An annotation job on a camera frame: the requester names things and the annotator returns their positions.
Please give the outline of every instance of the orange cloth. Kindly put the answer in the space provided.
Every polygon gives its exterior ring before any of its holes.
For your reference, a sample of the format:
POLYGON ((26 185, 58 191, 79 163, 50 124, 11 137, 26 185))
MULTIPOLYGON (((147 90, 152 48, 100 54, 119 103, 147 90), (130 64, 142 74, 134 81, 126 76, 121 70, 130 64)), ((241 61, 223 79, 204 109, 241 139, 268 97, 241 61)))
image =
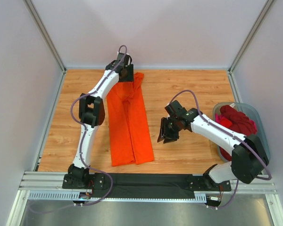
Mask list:
POLYGON ((133 82, 118 82, 107 95, 112 166, 154 160, 142 96, 143 73, 133 82))

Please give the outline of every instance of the red garment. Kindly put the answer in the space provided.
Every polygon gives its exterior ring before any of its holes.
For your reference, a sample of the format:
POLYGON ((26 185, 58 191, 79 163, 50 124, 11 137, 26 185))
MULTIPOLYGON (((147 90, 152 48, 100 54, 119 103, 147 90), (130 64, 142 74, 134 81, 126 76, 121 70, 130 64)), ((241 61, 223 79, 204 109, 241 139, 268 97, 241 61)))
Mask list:
MULTIPOLYGON (((220 108, 220 113, 223 117, 231 121, 232 125, 227 127, 222 123, 220 124, 231 129, 232 131, 242 133, 246 136, 257 133, 255 122, 250 120, 249 117, 247 117, 243 112, 239 112, 229 105, 224 105, 220 108)), ((220 152, 226 160, 232 160, 232 157, 223 148, 220 148, 220 152)))
POLYGON ((143 73, 133 82, 119 82, 107 95, 112 166, 154 160, 141 84, 143 73))

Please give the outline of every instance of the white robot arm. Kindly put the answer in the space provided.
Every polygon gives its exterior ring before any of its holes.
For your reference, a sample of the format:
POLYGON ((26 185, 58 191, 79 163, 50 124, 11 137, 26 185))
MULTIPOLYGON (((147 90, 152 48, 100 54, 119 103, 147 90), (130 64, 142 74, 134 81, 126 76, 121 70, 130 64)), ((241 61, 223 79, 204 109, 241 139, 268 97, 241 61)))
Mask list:
POLYGON ((162 140, 164 143, 174 142, 179 139, 179 131, 187 129, 208 138, 232 156, 232 161, 221 165, 215 164, 204 173, 212 184, 231 179, 249 184, 261 173, 264 165, 269 164, 258 136, 236 133, 210 120, 195 108, 187 111, 178 101, 169 103, 165 109, 169 116, 161 119, 158 142, 162 140), (245 144, 255 151, 263 164, 245 144))
POLYGON ((97 85, 87 94, 82 93, 79 101, 78 121, 81 124, 81 136, 73 163, 64 176, 62 187, 67 189, 86 188, 90 182, 89 167, 92 145, 99 126, 104 122, 105 109, 103 100, 118 82, 133 81, 133 64, 129 54, 118 52, 117 59, 106 66, 104 75, 97 85))

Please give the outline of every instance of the translucent container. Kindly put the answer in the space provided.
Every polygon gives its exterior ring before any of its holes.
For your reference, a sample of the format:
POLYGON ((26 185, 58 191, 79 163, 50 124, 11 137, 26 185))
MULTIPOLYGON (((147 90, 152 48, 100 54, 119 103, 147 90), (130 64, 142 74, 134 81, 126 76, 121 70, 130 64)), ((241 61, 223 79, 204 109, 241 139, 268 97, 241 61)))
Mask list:
MULTIPOLYGON (((231 105, 232 103, 233 102, 223 102, 223 103, 217 104, 213 109, 213 119, 214 119, 214 121, 215 121, 215 114, 218 114, 218 115, 221 114, 220 108, 224 105, 231 105)), ((255 108, 253 108, 250 105, 242 104, 242 103, 234 103, 234 104, 235 104, 234 109, 236 109, 239 112, 245 113, 246 116, 248 116, 251 120, 253 120, 255 122, 255 124, 257 126, 257 130, 258 130, 256 135, 260 138, 262 145, 265 149, 266 155, 267 155, 268 159, 270 160, 270 152, 269 152, 266 136, 265 136, 265 133, 264 133, 264 130, 263 130, 263 125, 262 125, 262 122, 261 122, 261 119, 259 117, 258 112, 256 111, 255 108)), ((228 162, 228 160, 226 160, 222 156, 219 147, 218 147, 218 154, 224 162, 228 162)))

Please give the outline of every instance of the wooden floor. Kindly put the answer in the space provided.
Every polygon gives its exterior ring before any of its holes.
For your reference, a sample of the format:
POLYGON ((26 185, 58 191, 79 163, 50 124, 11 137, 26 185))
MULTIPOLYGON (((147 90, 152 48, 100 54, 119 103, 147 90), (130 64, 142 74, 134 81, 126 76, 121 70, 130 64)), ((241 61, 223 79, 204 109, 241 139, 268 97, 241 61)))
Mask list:
MULTIPOLYGON (((189 131, 181 131, 176 142, 157 143, 160 119, 166 117, 164 107, 183 89, 195 92, 201 111, 212 118, 213 107, 220 102, 233 101, 226 71, 135 70, 145 74, 142 92, 147 112, 155 160, 141 165, 112 167, 108 133, 108 111, 92 148, 91 166, 117 173, 203 173, 215 163, 222 163, 217 146, 208 139, 189 131)), ((72 163, 81 127, 70 116, 70 106, 82 92, 91 90, 102 77, 102 70, 68 70, 42 155, 39 171, 67 172, 72 163)), ((189 109, 195 106, 190 93, 177 100, 189 109)), ((78 115, 78 104, 74 108, 78 115)))

